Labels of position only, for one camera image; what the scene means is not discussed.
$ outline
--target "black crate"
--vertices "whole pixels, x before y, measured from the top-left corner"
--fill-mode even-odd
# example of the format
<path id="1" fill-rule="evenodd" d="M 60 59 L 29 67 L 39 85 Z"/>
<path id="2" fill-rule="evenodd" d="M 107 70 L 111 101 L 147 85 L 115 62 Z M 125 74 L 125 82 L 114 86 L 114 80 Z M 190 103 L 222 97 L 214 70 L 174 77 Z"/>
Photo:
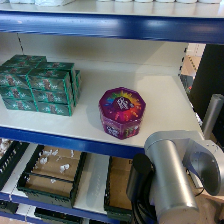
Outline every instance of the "black crate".
<path id="1" fill-rule="evenodd" d="M 55 178 L 48 175 L 32 173 L 32 170 L 34 169 L 36 162 L 38 161 L 39 157 L 41 156 L 43 152 L 43 149 L 44 149 L 43 145 L 37 146 L 37 149 L 35 150 L 30 161 L 27 163 L 25 170 L 23 171 L 22 175 L 19 178 L 19 181 L 17 183 L 17 189 L 19 191 L 23 191 L 31 200 L 44 202 L 48 204 L 59 205 L 59 206 L 67 207 L 67 208 L 73 208 L 87 153 L 81 153 L 76 174 L 74 176 L 74 180 L 68 181 L 68 180 L 63 180 L 63 179 Z M 25 185 L 31 176 L 39 176 L 41 178 L 55 179 L 56 181 L 60 181 L 60 182 L 72 183 L 72 189 L 70 191 L 69 197 L 55 194 L 55 193 L 49 193 L 39 189 L 38 190 L 30 189 L 26 187 Z"/>
<path id="2" fill-rule="evenodd" d="M 0 200 L 0 211 L 15 214 L 19 204 Z"/>
<path id="3" fill-rule="evenodd" d="M 110 157 L 109 166 L 108 166 L 108 174 L 107 174 L 107 182 L 106 182 L 106 190 L 104 195 L 104 210 L 107 212 L 108 218 L 117 219 L 117 220 L 125 221 L 125 222 L 131 222 L 131 216 L 132 216 L 131 209 L 125 209 L 125 208 L 110 205 L 110 197 L 111 197 L 110 173 L 112 169 L 112 161 L 113 161 L 113 157 Z"/>
<path id="4" fill-rule="evenodd" d="M 51 224 L 81 224 L 82 218 L 47 209 L 36 208 L 34 215 Z"/>
<path id="5" fill-rule="evenodd" d="M 0 190 L 11 176 L 12 171 L 26 151 L 29 143 L 14 141 L 0 159 Z"/>

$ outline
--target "shelf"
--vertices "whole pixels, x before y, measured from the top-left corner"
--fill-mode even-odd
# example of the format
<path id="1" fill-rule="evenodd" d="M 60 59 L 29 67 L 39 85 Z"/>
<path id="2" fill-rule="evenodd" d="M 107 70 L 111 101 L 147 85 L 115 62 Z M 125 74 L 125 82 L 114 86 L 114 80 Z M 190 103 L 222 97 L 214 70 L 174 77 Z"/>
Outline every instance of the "shelf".
<path id="1" fill-rule="evenodd" d="M 61 7 L 0 5 L 0 31 L 175 42 L 219 43 L 223 4 L 98 2 Z"/>
<path id="2" fill-rule="evenodd" d="M 15 167 L 11 177 L 2 190 L 4 195 L 8 195 L 8 200 L 19 204 L 32 205 L 52 211 L 57 211 L 74 216 L 84 217 L 93 220 L 99 220 L 106 223 L 119 223 L 117 220 L 109 219 L 103 208 L 104 193 L 106 189 L 106 178 L 109 164 L 109 156 L 88 154 L 85 166 L 79 183 L 78 196 L 73 209 L 56 206 L 43 202 L 29 200 L 25 193 L 18 191 L 16 188 L 19 176 L 25 169 L 27 162 L 30 160 L 35 144 L 30 144 Z"/>
<path id="3" fill-rule="evenodd" d="M 7 110 L 0 100 L 0 137 L 133 158 L 144 152 L 146 139 L 157 131 L 201 132 L 179 77 L 93 70 L 82 75 L 82 93 L 72 117 Z M 103 131 L 98 109 L 104 92 L 120 86 L 138 91 L 146 102 L 140 133 L 125 140 Z"/>
<path id="4" fill-rule="evenodd" d="M 35 223 L 35 224 L 45 224 L 46 222 L 42 221 L 41 218 L 36 217 L 34 215 L 36 207 L 30 206 L 29 211 L 26 216 L 26 221 L 29 223 Z"/>
<path id="5" fill-rule="evenodd" d="M 29 209 L 30 209 L 29 205 L 20 204 L 15 214 L 0 212 L 0 216 L 25 222 L 26 221 L 26 215 L 27 215 Z"/>

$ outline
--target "purple tin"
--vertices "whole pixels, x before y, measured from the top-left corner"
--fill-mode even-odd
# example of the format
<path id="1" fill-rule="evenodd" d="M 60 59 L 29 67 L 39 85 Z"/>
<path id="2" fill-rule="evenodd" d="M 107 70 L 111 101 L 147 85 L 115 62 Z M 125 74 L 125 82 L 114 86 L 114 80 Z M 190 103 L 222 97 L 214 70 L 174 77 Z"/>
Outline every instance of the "purple tin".
<path id="1" fill-rule="evenodd" d="M 119 139 L 137 135 L 145 107 L 136 91 L 124 87 L 106 91 L 99 101 L 104 131 Z"/>

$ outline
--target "white wall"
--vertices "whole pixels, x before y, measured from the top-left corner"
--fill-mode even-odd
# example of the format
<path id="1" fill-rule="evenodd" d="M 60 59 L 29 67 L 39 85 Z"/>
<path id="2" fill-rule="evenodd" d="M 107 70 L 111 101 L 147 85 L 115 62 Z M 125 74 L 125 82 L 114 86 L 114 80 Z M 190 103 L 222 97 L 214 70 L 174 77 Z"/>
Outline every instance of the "white wall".
<path id="1" fill-rule="evenodd" d="M 21 53 L 20 44 L 24 54 L 75 62 L 77 69 L 175 76 L 187 47 L 186 43 L 163 41 L 0 33 L 0 61 Z"/>

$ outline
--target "green box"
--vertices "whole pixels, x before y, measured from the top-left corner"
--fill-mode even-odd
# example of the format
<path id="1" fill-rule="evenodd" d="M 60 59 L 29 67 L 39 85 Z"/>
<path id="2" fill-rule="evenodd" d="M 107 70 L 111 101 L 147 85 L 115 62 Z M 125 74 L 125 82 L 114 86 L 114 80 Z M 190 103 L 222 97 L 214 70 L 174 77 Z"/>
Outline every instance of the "green box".
<path id="1" fill-rule="evenodd" d="M 71 88 L 69 73 L 66 71 L 33 69 L 28 74 L 28 81 L 32 89 L 67 93 Z"/>
<path id="2" fill-rule="evenodd" d="M 34 56 L 34 55 L 21 55 L 16 54 L 10 60 L 14 61 L 32 61 L 32 62 L 46 62 L 46 56 Z"/>
<path id="3" fill-rule="evenodd" d="M 0 66 L 0 85 L 29 88 L 26 76 L 31 68 L 11 68 Z"/>
<path id="4" fill-rule="evenodd" d="M 75 64 L 74 63 L 62 63 L 62 62 L 40 62 L 37 68 L 41 69 L 56 69 L 69 72 L 70 82 L 76 80 Z"/>
<path id="5" fill-rule="evenodd" d="M 79 101 L 79 97 L 80 97 L 80 92 L 81 92 L 81 89 L 76 89 L 74 90 L 73 88 L 73 98 L 74 98 L 74 105 L 76 106 L 78 101 Z"/>
<path id="6" fill-rule="evenodd" d="M 8 60 L 2 66 L 13 68 L 36 68 L 40 62 Z"/>
<path id="7" fill-rule="evenodd" d="M 3 102 L 8 110 L 37 111 L 33 100 L 16 100 L 3 98 Z"/>
<path id="8" fill-rule="evenodd" d="M 76 79 L 76 85 L 79 88 L 79 86 L 81 85 L 81 71 L 80 70 L 75 70 L 75 79 Z"/>
<path id="9" fill-rule="evenodd" d="M 73 101 L 73 93 L 71 88 L 68 89 L 67 92 L 52 92 L 32 89 L 32 93 L 34 99 L 40 102 L 69 104 Z"/>
<path id="10" fill-rule="evenodd" d="M 33 100 L 31 90 L 20 87 L 0 86 L 0 94 L 2 98 Z"/>
<path id="11" fill-rule="evenodd" d="M 70 104 L 44 103 L 36 101 L 36 105 L 39 112 L 64 116 L 72 116 L 75 108 L 73 100 Z"/>

